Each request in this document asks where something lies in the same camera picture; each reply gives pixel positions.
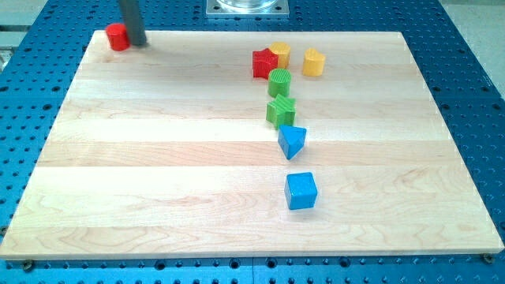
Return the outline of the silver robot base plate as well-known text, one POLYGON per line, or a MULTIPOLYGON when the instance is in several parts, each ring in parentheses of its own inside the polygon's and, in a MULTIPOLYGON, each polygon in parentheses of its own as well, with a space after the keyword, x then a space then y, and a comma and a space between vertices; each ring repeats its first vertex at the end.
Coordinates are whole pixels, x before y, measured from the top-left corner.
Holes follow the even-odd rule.
POLYGON ((209 17, 284 17, 290 14, 288 0, 207 0, 209 17))

